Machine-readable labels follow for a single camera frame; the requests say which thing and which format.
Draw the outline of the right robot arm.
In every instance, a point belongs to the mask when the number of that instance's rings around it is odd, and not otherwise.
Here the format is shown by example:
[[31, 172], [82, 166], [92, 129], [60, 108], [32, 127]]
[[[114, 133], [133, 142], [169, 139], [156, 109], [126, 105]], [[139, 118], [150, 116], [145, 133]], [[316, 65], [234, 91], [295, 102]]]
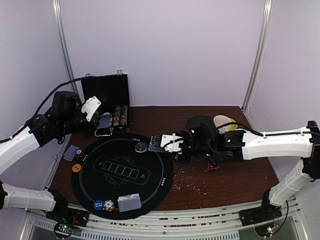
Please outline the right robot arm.
[[315, 121], [284, 131], [260, 132], [228, 117], [196, 115], [185, 123], [185, 130], [151, 137], [154, 152], [171, 154], [175, 162], [206, 158], [218, 162], [243, 162], [269, 157], [299, 157], [299, 161], [277, 185], [264, 193], [256, 210], [259, 220], [268, 220], [285, 201], [307, 182], [320, 178], [320, 130]]

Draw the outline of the blue small blind button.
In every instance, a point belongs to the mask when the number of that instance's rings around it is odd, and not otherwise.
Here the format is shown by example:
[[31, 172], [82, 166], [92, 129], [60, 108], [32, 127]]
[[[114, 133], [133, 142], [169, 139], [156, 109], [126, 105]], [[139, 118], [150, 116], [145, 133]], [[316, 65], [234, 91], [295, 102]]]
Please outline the blue small blind button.
[[103, 200], [98, 199], [93, 202], [93, 209], [96, 211], [102, 211], [104, 210], [104, 207], [105, 202]]

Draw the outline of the grey ridged card holder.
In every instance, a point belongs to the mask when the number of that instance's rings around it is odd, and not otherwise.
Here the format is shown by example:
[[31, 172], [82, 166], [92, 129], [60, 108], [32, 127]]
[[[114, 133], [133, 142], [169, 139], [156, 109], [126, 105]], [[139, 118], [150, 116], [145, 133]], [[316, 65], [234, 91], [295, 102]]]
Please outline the grey ridged card holder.
[[154, 135], [150, 138], [150, 143], [148, 146], [148, 150], [150, 152], [158, 152], [158, 153], [164, 153], [165, 150], [161, 147], [161, 135]]

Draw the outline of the red poker chip stack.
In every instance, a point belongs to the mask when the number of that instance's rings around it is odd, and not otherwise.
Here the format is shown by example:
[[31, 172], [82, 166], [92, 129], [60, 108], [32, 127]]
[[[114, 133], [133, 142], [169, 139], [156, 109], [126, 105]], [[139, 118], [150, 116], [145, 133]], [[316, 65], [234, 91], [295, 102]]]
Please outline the red poker chip stack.
[[106, 200], [104, 202], [104, 209], [107, 211], [107, 212], [111, 212], [115, 209], [115, 204], [112, 200]]

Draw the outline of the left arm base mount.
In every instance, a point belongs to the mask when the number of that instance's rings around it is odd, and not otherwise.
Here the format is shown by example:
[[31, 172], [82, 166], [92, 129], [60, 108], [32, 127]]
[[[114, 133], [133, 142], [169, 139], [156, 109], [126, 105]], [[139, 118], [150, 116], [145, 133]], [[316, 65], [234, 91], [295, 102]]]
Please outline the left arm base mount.
[[68, 227], [86, 227], [90, 213], [85, 210], [69, 208], [65, 205], [55, 206], [52, 211], [44, 211], [45, 216]]

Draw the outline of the orange big blind button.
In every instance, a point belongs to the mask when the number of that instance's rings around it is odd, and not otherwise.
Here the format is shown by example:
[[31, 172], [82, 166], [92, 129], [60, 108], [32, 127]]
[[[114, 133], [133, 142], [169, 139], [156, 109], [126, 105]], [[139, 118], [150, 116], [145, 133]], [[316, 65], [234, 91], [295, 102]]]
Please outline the orange big blind button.
[[73, 173], [78, 173], [81, 171], [82, 166], [78, 163], [74, 164], [71, 168]]

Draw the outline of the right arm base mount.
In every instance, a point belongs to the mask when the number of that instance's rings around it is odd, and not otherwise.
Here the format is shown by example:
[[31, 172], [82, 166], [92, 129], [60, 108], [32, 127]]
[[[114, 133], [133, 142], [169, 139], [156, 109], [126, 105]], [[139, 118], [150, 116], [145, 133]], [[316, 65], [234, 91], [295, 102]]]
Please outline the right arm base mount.
[[271, 221], [274, 217], [281, 217], [280, 207], [255, 207], [239, 212], [239, 218], [242, 226], [255, 225], [262, 222]]

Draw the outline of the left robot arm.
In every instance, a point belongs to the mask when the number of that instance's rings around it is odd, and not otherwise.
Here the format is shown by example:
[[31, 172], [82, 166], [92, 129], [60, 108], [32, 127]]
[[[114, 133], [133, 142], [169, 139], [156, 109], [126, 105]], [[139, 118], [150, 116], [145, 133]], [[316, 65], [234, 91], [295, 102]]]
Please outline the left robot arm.
[[[35, 113], [10, 137], [0, 141], [0, 171], [3, 173], [25, 155], [56, 139], [62, 144], [67, 135], [81, 132], [90, 136], [99, 125], [98, 109], [102, 101], [92, 96], [85, 102], [77, 93], [60, 88], [76, 79], [55, 87], [40, 103]], [[72, 218], [68, 201], [54, 189], [33, 190], [0, 183], [0, 207], [35, 209], [45, 212], [57, 222]]]

